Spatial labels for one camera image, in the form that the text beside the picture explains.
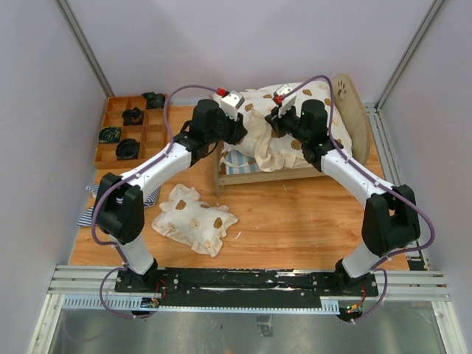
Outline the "large bear print cushion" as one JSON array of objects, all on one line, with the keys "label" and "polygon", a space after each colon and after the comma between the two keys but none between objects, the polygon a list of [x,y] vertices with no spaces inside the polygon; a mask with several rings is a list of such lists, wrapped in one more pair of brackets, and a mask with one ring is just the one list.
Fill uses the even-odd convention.
[{"label": "large bear print cushion", "polygon": [[236,145],[224,142],[219,163],[228,173],[264,172],[310,167],[304,148],[330,147],[335,139],[340,148],[353,154],[353,141],[341,113],[331,100],[330,87],[315,80],[289,97],[294,105],[285,114],[277,113],[274,94],[278,86],[247,89],[241,94],[247,134]]}]

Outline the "wooden pet bed frame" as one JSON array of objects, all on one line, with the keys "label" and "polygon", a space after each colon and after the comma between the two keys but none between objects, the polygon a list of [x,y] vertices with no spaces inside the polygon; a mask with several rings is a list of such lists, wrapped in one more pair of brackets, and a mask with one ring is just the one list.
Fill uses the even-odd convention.
[{"label": "wooden pet bed frame", "polygon": [[[353,154],[351,156],[361,164],[366,164],[370,152],[370,126],[364,104],[358,95],[355,85],[347,74],[336,75],[332,83],[328,85],[330,87],[331,100],[340,111],[345,127],[353,141]],[[215,154],[216,192],[220,192],[224,186],[235,184],[322,176],[322,173],[312,166],[291,170],[278,170],[272,173],[220,174],[218,167],[223,143],[220,143]]]}]

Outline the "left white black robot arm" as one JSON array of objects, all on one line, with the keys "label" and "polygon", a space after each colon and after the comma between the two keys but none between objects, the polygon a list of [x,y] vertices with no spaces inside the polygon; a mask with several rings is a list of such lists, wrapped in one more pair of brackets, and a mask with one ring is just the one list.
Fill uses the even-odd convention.
[{"label": "left white black robot arm", "polygon": [[120,271],[140,291],[152,291],[158,283],[157,262],[142,236],[145,199],[168,179],[206,158],[220,142],[238,143],[247,133],[238,111],[243,102],[234,91],[219,102],[199,100],[191,120],[161,152],[120,176],[107,173],[102,177],[91,228],[110,236],[108,244],[124,263]]}]

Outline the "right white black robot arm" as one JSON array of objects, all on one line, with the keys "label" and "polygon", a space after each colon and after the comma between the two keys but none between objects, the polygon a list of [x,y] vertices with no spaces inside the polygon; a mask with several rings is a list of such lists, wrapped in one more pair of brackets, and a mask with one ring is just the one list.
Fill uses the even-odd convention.
[{"label": "right white black robot arm", "polygon": [[377,177],[332,139],[328,112],[320,100],[304,101],[300,111],[275,107],[265,119],[278,137],[288,134],[295,138],[305,160],[334,178],[364,207],[362,240],[351,254],[337,262],[334,271],[336,290],[350,295],[359,289],[374,265],[419,238],[414,192],[405,184],[396,187]]}]

